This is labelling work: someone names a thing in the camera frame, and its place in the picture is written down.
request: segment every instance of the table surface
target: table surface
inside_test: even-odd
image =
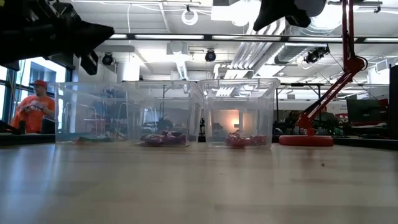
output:
[[[0,149],[0,223],[398,223],[398,153],[34,145]]]

